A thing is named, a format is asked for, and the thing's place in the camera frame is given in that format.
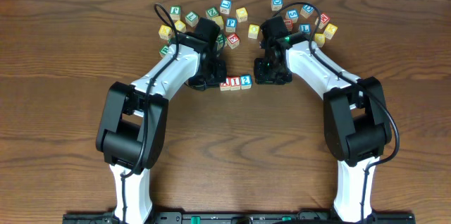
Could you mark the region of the red A block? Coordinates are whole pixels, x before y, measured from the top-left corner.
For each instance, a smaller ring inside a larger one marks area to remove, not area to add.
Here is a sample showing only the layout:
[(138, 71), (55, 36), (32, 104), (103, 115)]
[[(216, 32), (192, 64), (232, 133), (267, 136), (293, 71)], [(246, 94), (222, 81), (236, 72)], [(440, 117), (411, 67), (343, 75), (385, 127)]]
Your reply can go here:
[(220, 90), (221, 90), (221, 91), (228, 91), (228, 90), (230, 90), (230, 78), (229, 78), (229, 77), (226, 77), (226, 78), (225, 78), (225, 81), (222, 82), (222, 83), (219, 85), (219, 87), (220, 87)]

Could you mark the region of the red I block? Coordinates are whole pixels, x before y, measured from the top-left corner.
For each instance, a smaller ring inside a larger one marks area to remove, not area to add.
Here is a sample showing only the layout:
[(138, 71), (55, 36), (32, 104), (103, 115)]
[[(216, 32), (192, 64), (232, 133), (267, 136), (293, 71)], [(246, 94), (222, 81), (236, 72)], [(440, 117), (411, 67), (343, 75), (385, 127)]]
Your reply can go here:
[(240, 77), (230, 77), (230, 90), (240, 90), (241, 89), (241, 80)]

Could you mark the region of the blue 2 block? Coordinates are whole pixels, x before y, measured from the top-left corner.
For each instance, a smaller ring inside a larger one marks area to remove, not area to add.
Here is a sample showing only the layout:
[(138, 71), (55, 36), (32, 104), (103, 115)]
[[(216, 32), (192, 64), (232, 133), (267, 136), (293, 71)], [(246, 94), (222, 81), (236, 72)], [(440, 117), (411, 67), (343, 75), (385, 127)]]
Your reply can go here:
[(252, 77), (251, 75), (241, 75), (240, 76), (241, 89), (250, 89), (252, 87)]

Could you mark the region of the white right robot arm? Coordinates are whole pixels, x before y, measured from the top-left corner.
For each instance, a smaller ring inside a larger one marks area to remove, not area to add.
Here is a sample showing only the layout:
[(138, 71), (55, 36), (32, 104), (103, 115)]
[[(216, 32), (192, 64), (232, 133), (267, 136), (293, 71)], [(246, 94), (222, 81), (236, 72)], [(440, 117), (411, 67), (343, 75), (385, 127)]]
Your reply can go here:
[(283, 85), (296, 74), (321, 97), (326, 145), (338, 161), (333, 209), (344, 222), (367, 220), (373, 174), (391, 141), (380, 82), (342, 69), (302, 34), (265, 34), (261, 48), (265, 55), (254, 62), (256, 83)]

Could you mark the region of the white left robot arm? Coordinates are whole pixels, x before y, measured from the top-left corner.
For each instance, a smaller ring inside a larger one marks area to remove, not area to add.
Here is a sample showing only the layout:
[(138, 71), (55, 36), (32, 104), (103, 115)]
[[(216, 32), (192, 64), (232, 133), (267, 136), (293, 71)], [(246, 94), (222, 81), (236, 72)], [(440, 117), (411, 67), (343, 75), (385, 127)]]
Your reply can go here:
[(163, 148), (168, 104), (187, 81), (207, 88), (224, 81), (215, 34), (179, 34), (146, 75), (109, 88), (96, 138), (116, 183), (113, 223), (146, 223), (152, 213), (150, 170)]

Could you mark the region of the red E block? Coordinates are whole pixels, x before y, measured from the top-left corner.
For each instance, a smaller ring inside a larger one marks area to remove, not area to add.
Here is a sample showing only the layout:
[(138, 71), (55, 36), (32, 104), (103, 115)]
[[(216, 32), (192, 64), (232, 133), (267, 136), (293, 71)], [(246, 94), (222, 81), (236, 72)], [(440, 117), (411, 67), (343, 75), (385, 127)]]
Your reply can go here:
[(231, 49), (235, 49), (240, 45), (240, 38), (236, 33), (232, 33), (226, 37), (227, 44)]

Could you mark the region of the yellow O block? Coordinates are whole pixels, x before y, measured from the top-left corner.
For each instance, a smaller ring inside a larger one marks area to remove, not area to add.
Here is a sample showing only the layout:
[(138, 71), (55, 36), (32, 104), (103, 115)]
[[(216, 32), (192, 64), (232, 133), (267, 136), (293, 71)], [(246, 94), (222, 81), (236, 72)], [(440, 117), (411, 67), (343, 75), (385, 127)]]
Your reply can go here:
[(259, 36), (259, 30), (260, 27), (258, 25), (250, 24), (248, 29), (248, 37), (250, 39), (257, 39)]

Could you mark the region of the green B block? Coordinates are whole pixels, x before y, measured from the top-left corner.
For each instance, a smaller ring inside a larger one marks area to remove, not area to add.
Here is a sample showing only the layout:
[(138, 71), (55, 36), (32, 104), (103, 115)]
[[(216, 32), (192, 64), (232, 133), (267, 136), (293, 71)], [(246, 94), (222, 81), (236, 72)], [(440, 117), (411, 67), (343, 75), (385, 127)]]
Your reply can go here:
[(166, 56), (166, 54), (168, 53), (169, 50), (169, 46), (168, 45), (164, 45), (160, 48), (159, 50), (159, 54), (162, 58), (164, 58)]

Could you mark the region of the blue 5 block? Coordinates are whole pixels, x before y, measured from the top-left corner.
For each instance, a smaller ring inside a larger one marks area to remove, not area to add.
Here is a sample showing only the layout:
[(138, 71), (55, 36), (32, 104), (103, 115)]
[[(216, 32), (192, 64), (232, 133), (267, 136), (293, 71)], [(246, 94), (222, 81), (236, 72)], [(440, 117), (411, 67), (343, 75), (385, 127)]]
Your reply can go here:
[(287, 10), (285, 18), (287, 20), (291, 20), (293, 23), (296, 23), (299, 19), (299, 13), (296, 9)]

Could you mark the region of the yellow block upper middle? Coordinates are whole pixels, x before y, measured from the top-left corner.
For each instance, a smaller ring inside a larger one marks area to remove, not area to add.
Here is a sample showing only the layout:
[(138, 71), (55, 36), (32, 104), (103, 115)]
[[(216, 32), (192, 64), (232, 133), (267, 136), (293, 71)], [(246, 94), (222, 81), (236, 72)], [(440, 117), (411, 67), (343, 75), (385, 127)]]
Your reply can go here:
[(239, 23), (243, 23), (248, 19), (248, 12), (245, 7), (238, 8), (236, 11), (236, 18)]

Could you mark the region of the blue D block top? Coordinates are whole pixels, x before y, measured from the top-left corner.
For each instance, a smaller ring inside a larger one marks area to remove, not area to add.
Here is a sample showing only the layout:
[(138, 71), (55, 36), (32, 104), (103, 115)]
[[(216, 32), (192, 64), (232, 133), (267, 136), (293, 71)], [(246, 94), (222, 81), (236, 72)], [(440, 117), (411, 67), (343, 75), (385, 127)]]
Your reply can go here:
[(271, 0), (271, 10), (278, 11), (283, 7), (283, 0)]

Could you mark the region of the blue L block top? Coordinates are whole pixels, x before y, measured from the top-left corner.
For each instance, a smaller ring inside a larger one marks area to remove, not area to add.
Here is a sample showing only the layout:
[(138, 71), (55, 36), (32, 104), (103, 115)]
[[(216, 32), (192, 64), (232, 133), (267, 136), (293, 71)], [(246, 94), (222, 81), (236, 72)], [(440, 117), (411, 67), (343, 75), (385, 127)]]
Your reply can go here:
[(231, 0), (221, 0), (220, 3), (220, 13), (229, 15), (232, 7), (232, 1)]

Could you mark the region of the blue D block tilted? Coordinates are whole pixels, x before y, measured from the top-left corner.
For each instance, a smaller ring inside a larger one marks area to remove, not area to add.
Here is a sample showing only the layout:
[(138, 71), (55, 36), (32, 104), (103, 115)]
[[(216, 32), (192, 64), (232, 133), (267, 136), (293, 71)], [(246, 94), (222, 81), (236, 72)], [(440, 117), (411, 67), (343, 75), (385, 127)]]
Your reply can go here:
[(314, 12), (314, 8), (312, 7), (312, 6), (309, 6), (309, 5), (303, 5), (303, 7), (302, 7), (302, 9), (301, 9), (301, 11), (300, 11), (300, 14), (304, 17), (304, 18), (309, 18), (311, 15), (312, 15), (312, 13)]

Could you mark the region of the green P block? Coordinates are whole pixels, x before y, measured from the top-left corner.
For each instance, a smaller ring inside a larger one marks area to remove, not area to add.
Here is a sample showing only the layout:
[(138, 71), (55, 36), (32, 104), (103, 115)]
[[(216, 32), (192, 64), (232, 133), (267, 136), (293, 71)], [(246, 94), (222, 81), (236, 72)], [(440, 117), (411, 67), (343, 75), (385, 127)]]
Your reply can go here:
[(181, 7), (180, 6), (171, 6), (170, 17), (174, 21), (180, 20), (180, 18), (181, 18)]

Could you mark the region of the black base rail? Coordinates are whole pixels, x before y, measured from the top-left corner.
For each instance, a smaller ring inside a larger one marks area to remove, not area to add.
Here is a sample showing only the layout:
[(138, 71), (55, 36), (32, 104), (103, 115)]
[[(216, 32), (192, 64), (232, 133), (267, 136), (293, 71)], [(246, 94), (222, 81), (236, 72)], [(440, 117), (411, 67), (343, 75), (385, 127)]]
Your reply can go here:
[[(63, 224), (113, 224), (119, 220), (112, 213), (68, 213)], [(149, 217), (153, 224), (271, 224), (271, 223), (341, 223), (337, 215), (329, 211), (303, 210), (299, 213), (181, 213), (159, 212)]]

